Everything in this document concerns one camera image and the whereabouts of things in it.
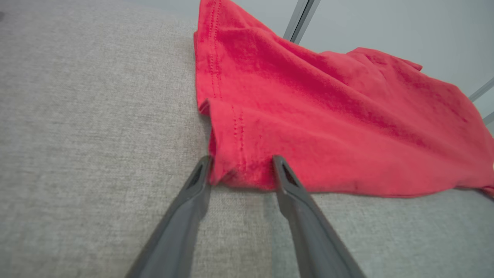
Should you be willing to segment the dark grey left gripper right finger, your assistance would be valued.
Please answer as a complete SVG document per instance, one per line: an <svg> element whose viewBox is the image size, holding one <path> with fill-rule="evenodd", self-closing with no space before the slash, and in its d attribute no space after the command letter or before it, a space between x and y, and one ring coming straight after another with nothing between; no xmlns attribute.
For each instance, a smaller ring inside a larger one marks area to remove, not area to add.
<svg viewBox="0 0 494 278"><path fill-rule="evenodd" d="M279 209L289 222L302 278L363 278L335 229L282 156L273 156Z"/></svg>

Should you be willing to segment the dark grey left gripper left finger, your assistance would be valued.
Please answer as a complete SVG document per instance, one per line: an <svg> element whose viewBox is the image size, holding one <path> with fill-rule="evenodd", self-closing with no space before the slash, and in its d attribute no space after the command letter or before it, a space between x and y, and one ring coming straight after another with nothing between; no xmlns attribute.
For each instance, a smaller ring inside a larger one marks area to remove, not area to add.
<svg viewBox="0 0 494 278"><path fill-rule="evenodd" d="M208 211L212 158L202 157L152 232L127 278L188 278L201 220Z"/></svg>

